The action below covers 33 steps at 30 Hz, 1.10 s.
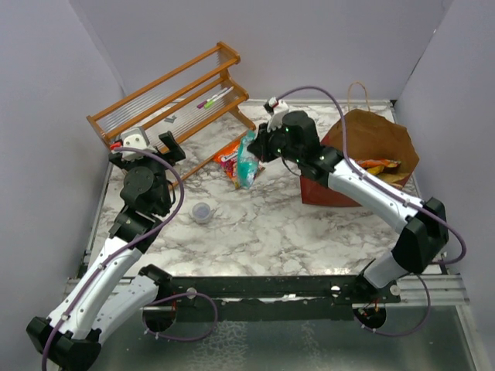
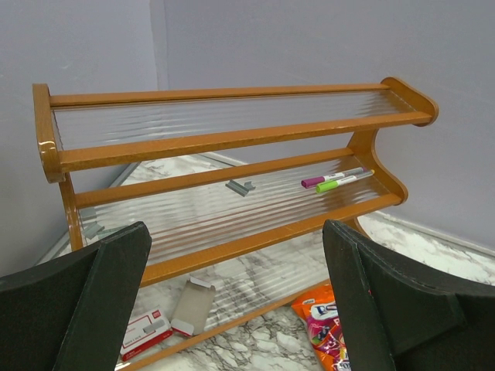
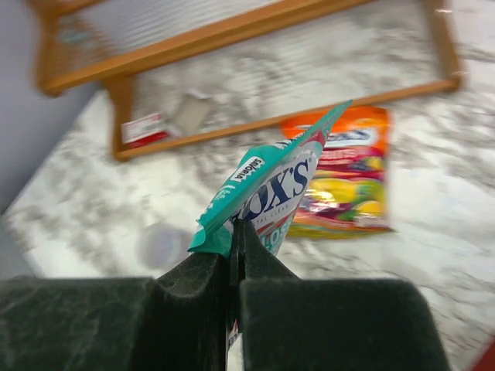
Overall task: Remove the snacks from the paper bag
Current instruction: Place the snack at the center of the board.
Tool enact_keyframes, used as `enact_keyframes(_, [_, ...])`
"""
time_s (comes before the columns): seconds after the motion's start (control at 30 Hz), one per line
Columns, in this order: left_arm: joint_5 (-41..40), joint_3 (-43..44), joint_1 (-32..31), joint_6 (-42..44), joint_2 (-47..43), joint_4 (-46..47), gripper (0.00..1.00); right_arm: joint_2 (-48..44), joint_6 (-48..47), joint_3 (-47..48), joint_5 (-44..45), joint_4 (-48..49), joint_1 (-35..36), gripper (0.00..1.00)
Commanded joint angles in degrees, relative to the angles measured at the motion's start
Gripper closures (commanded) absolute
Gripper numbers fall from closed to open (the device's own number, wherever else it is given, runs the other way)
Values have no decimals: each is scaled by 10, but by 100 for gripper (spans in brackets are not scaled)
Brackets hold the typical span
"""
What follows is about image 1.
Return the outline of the teal Fox's candy bag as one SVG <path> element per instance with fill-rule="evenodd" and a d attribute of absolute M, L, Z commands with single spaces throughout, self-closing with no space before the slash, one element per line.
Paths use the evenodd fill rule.
<path fill-rule="evenodd" d="M 237 180 L 243 189 L 252 187 L 258 174 L 259 161 L 248 151 L 248 146 L 255 140 L 255 133 L 249 131 L 242 139 L 237 151 Z"/>

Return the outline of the orange fruit candy bag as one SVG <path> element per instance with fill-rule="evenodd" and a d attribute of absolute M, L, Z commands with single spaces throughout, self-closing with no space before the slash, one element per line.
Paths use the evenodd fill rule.
<path fill-rule="evenodd" d="M 241 140 L 231 142 L 225 148 L 222 148 L 215 154 L 213 160 L 220 165 L 224 170 L 227 177 L 232 181 L 236 189 L 243 189 L 240 187 L 237 180 L 237 151 Z M 258 174 L 255 179 L 265 170 L 265 168 L 259 162 Z"/>

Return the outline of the red brown paper bag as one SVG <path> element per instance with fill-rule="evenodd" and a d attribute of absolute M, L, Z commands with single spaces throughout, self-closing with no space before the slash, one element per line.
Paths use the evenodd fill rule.
<path fill-rule="evenodd" d="M 351 89 L 360 85 L 364 89 L 367 109 L 350 108 Z M 413 173 L 419 162 L 418 154 L 412 144 L 406 127 L 395 124 L 387 118 L 371 112 L 367 88 L 360 81 L 354 81 L 347 91 L 346 145 L 347 153 L 353 160 L 390 159 L 400 161 L 397 168 L 366 169 L 371 175 L 382 172 Z M 321 140 L 322 145 L 329 145 L 343 150 L 342 124 L 339 119 Z M 326 189 L 317 182 L 300 177 L 301 200 L 303 204 L 330 207 L 358 207 L 359 203 L 351 198 Z"/>

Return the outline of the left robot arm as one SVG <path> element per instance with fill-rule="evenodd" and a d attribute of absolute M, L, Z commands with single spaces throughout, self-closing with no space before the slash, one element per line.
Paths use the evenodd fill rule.
<path fill-rule="evenodd" d="M 167 147 L 152 146 L 145 131 L 121 134 L 108 161 L 125 171 L 116 216 L 104 246 L 70 294 L 46 317 L 33 318 L 26 332 L 41 354 L 41 368 L 53 362 L 65 370 L 87 370 L 98 357 L 108 325 L 116 316 L 94 323 L 124 273 L 148 250 L 159 232 L 179 212 L 185 199 L 183 181 L 174 166 L 185 159 L 171 131 L 159 135 Z"/>

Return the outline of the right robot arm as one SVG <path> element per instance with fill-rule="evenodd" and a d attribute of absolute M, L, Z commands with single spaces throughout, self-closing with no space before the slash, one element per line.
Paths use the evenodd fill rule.
<path fill-rule="evenodd" d="M 398 233 L 395 246 L 360 272 L 355 292 L 361 301 L 376 300 L 400 277 L 422 273 L 449 240 L 440 201 L 404 194 L 358 168 L 340 150 L 321 144 L 314 120 L 304 111 L 276 114 L 259 126 L 247 149 L 261 162 L 295 163 L 303 177 L 353 199 Z"/>

